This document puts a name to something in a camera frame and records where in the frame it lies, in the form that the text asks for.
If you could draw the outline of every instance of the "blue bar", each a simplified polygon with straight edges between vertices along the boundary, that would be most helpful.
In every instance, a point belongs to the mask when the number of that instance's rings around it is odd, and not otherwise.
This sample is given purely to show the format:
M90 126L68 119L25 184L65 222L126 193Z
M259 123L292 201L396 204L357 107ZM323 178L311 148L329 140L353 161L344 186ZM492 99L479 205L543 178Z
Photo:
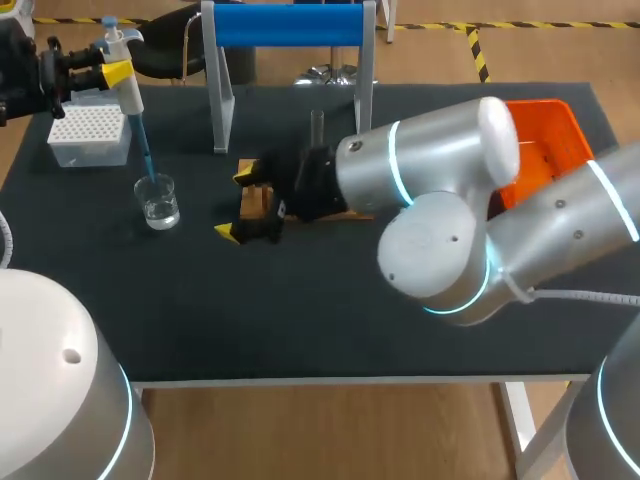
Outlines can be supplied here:
M219 47L359 47L362 4L216 4Z

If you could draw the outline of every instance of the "glowing blue ring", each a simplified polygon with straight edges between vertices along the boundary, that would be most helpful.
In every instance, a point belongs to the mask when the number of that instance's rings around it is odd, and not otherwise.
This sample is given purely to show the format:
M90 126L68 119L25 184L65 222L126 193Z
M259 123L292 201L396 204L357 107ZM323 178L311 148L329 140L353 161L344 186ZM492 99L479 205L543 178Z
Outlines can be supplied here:
M407 192L404 183L402 183L402 178L400 178L398 158L396 157L396 132L398 131L398 125L400 125L400 120L391 125L391 129L389 130L389 166L391 167L391 174L393 175L393 180L396 182L400 196L407 205L411 206L413 205L413 200L411 200L411 196L409 192Z
M607 174L604 173L602 167L600 167L600 165L598 165L593 160L589 160L587 162L587 165L589 165L591 167L591 170L593 170L593 173L596 174L596 177L598 177L598 180L600 180L600 183L607 192L607 195L609 195L611 202L613 202L613 206L616 207L616 210L618 210L618 213L620 214L625 227L627 227L627 230L629 231L629 235L631 235L631 240L633 240L634 242L640 240L638 229L636 228L635 223L633 223L631 215L629 215L629 211L622 203L620 194L616 190L616 187L613 186L613 183L611 183L611 180L609 180L609 177L607 177Z
M478 300L478 298L480 298L480 296L487 289L487 285L489 284L489 270L491 269L490 265L491 265L491 263L489 262L489 256L487 255L487 266L485 268L484 281L482 282L482 286L480 287L480 290L478 290L478 293L476 293L471 298L471 300L469 300L467 303L465 303L461 307L454 308L453 310L431 310L430 308L427 308L427 307L422 307L422 308L424 308L425 311L427 311L429 313L434 313L436 315L450 315L452 313L461 312L465 308L469 308L476 300Z
M609 423L609 419L607 418L607 412L604 410L604 403L602 402L602 373L604 371L604 362L607 361L607 357L602 361L602 366L600 367L600 371L598 372L598 386L597 386L597 395L598 395L598 409L600 410L600 416L602 417L602 423L604 424L604 429L607 431L613 446L616 447L620 456L627 462L627 465L631 467L631 469L640 477L640 467L633 461L633 459L629 456L627 451L624 449L616 434L613 433L613 429L611 428L611 424Z
M107 464L107 467L104 469L104 472L102 472L102 474L98 477L98 480L104 480L105 478L107 478L109 473L111 473L111 470L113 470L113 467L115 466L116 462L118 461L118 458L120 457L120 454L122 453L122 450L124 449L124 444L127 441L127 437L129 436L129 430L131 429L131 416L133 414L133 397L131 394L131 385L129 384L129 379L127 378L127 375L124 373L122 366L120 366L120 371L122 371L122 376L124 377L124 383L127 386L127 394L129 396L129 410L127 412L127 421L124 424L124 432L122 433L122 438L120 439L118 448L116 448L116 451L113 454L111 461Z

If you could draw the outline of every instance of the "orange tray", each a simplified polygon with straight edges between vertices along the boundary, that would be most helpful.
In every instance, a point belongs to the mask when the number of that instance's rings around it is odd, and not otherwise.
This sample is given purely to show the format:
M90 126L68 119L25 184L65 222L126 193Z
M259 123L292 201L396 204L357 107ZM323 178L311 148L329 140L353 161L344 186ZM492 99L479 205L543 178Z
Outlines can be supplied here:
M500 190L512 208L555 179L582 166L593 153L569 105L561 100L507 102L518 131L520 173Z

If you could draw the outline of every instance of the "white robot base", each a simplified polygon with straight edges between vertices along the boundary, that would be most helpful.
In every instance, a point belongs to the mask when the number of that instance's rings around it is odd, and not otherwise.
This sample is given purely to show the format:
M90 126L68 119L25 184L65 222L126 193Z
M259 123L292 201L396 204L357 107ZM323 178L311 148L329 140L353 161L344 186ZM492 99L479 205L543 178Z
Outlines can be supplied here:
M19 270L0 305L0 478L150 479L151 424L89 312Z

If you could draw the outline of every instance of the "pipette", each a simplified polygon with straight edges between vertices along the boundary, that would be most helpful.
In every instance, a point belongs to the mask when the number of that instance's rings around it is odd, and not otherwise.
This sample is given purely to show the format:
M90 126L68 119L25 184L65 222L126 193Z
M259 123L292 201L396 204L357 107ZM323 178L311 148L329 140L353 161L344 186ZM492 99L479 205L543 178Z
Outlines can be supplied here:
M104 46L106 48L105 51L103 51L106 63L131 59L131 53L127 47L127 42L131 40L144 41L142 34L137 30L118 30L118 20L115 17L104 17L102 19L102 25L107 30L104 37ZM122 110L122 113L129 117L131 129L140 144L147 173L151 178L151 181L155 183L155 170L153 168L153 161L151 160L147 134L142 122L144 105L142 104L142 97L140 96L140 89L138 88L138 81L136 80L135 74L120 82L116 87L116 92L118 94L120 109Z

